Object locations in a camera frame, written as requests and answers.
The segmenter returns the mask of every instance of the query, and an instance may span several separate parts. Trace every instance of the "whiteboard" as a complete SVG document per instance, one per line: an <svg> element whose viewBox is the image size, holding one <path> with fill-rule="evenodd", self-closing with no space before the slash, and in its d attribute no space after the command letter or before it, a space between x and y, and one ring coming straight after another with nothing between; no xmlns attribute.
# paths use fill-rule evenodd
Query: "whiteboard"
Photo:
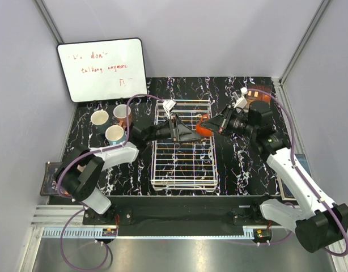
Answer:
<svg viewBox="0 0 348 272"><path fill-rule="evenodd" d="M61 44L57 51L73 102L147 93L138 38Z"/></svg>

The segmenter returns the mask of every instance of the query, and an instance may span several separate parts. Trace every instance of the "white mug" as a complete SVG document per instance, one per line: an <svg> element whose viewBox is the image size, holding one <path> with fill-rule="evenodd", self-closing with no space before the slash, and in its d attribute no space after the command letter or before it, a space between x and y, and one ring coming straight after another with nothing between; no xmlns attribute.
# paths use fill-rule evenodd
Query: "white mug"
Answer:
<svg viewBox="0 0 348 272"><path fill-rule="evenodd" d="M126 139L124 129L118 125L110 126L105 132L106 139L110 145L117 145Z"/></svg>
<svg viewBox="0 0 348 272"><path fill-rule="evenodd" d="M105 134L106 130L110 127L108 113L104 110L97 110L91 115L91 122L96 126L97 130L101 134Z"/></svg>
<svg viewBox="0 0 348 272"><path fill-rule="evenodd" d="M131 113L131 109L129 107L129 126L133 122L133 115ZM115 118L120 122L119 126L122 126L124 129L128 126L128 123L126 122L126 105L118 105L113 109L113 115Z"/></svg>

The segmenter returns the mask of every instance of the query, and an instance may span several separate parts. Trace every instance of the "whiteboard frame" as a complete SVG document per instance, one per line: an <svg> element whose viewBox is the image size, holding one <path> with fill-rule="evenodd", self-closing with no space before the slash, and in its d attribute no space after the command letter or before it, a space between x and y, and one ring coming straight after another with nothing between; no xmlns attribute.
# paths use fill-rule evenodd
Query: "whiteboard frame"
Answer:
<svg viewBox="0 0 348 272"><path fill-rule="evenodd" d="M142 61L143 61L143 65L144 65L144 76L145 76L145 79L146 79L147 77L146 77L144 50L143 50L143 46L142 46L142 40L141 40L139 37L123 38L123 39L111 39L111 40L98 40L98 41L67 42L67 43L64 43L64 44L58 44L58 45L57 45L56 51L57 51L57 54L58 54L58 59L59 59L59 61L60 61L61 69L62 69L64 78L65 78L65 83L66 83L66 87L67 87L67 90L68 90L68 94L69 94L70 99L71 99L71 101L72 101L73 103L84 103L84 102L101 101L102 99L87 100L87 101L73 101L72 96L71 96L70 89L69 89L69 87L68 87L68 82L67 82L66 74L65 74L65 71L64 71L64 69L63 69L63 64L62 64L62 62L61 62L61 58L60 58L60 53L59 53L59 51L58 51L58 47L60 47L61 45L67 45L67 44L90 44L90 43L99 43L99 42L102 42L102 41L122 41L122 40L139 40L139 41L140 41L140 43L141 43ZM118 99L127 99L127 98L131 98L131 96L128 96L128 97L119 97L119 98L113 98L113 99L105 99L105 100L118 100Z"/></svg>

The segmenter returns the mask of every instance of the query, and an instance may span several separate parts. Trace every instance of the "metal floor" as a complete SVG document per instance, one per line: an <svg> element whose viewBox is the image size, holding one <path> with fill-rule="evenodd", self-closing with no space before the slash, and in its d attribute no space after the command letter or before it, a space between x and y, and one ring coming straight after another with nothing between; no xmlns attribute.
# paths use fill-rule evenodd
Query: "metal floor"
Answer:
<svg viewBox="0 0 348 272"><path fill-rule="evenodd" d="M274 240L284 236L282 229L274 229ZM89 269L97 266L105 256L104 248L91 244L77 251L86 239L65 239L64 249L76 266ZM224 240L125 240L109 244L110 256L100 271L115 272L223 272L223 271L335 271L330 255L320 250L306 252L295 236L273 246L243 246ZM69 268L60 254L59 239L42 239L34 272L75 271Z"/></svg>

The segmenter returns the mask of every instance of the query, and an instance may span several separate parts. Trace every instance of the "white wire rack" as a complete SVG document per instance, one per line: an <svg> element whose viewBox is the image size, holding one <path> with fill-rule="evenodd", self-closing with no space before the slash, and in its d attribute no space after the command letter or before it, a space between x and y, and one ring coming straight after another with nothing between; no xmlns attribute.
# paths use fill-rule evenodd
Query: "white wire rack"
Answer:
<svg viewBox="0 0 348 272"><path fill-rule="evenodd" d="M206 114L211 117L210 101L176 100L172 111L195 131L196 124ZM162 103L155 108L155 124L165 121ZM152 145L151 184L155 190L205 190L213 192L218 184L214 137L196 143L155 141Z"/></svg>

